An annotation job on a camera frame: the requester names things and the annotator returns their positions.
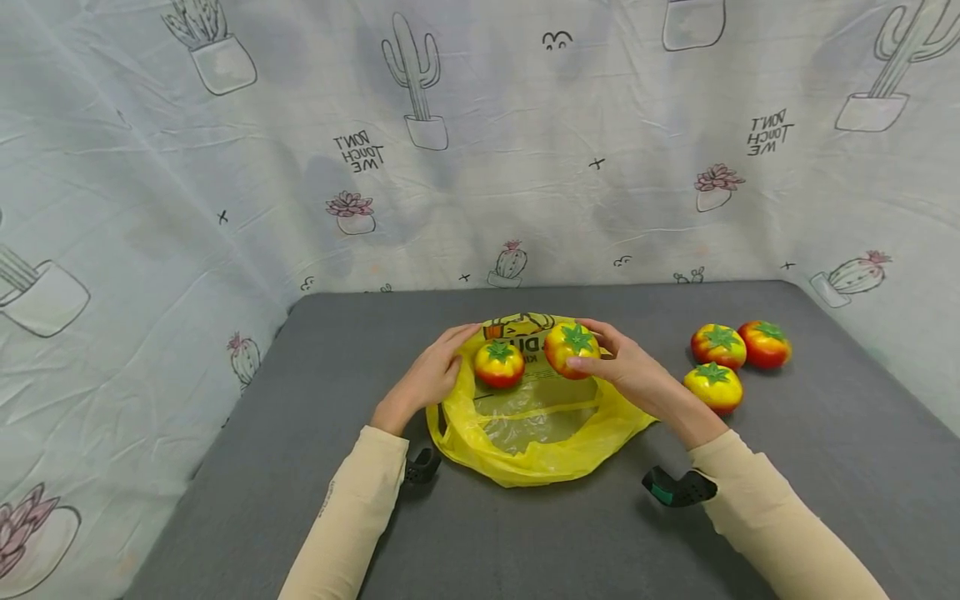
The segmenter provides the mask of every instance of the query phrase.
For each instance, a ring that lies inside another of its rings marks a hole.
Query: forearm
[[[690,451],[717,485],[704,503],[716,532],[744,555],[782,600],[880,600],[867,568],[791,489],[763,454],[733,431]]]
[[[407,447],[406,440],[364,427],[330,482],[278,600],[356,598],[394,510]]]

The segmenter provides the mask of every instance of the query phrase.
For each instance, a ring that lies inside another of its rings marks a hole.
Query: left hand
[[[457,350],[480,330],[480,324],[451,327],[423,351],[373,412],[371,427],[398,436],[421,408],[440,404],[457,381]]]

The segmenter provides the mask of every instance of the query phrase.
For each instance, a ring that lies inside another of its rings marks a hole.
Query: gray tablecloth
[[[743,374],[732,427],[891,597],[960,598],[960,440],[781,282],[304,298],[125,597],[276,598],[375,403],[446,327],[520,311],[609,321],[677,376],[698,326],[779,323],[794,361]],[[413,455],[422,419],[407,436]],[[592,475],[545,488],[505,490],[444,462],[431,487],[402,491],[362,597],[773,597],[702,508],[664,509],[641,487],[657,464],[689,466],[660,424]]]

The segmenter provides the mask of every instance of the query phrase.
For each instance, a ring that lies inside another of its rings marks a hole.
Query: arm
[[[735,432],[693,448],[690,459],[717,485],[704,503],[713,528],[782,600],[887,600],[850,548]]]
[[[778,597],[888,600],[867,568],[806,508],[766,456],[754,454],[636,342],[609,324],[578,321],[595,331],[615,358],[571,359],[568,364],[607,379],[677,434],[693,466],[717,486],[717,494],[704,503],[714,529]]]
[[[360,593],[403,483],[409,446],[403,429],[419,409],[450,393],[460,370],[456,352],[479,330],[469,324],[445,331],[377,405],[330,481],[277,600],[352,600]]]
[[[364,427],[330,481],[278,600],[356,598],[403,482],[407,441]]]

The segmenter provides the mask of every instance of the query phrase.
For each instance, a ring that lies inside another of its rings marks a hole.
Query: red and yellow tomato
[[[512,388],[523,378],[527,363],[516,347],[490,340],[473,356],[473,371],[492,388]]]
[[[600,358],[600,345],[590,330],[579,323],[561,323],[550,329],[543,341],[543,353],[553,370],[567,379],[585,379],[585,372],[572,370],[566,359],[572,356]]]
[[[687,373],[684,386],[720,416],[732,413],[743,400],[743,385],[736,372],[716,363]]]
[[[758,369],[779,369],[790,362],[793,346],[783,331],[766,321],[750,321],[737,329],[747,346],[747,362]]]
[[[747,346],[732,328],[716,323],[706,324],[690,338],[693,359],[703,365],[716,363],[736,371],[747,360]]]

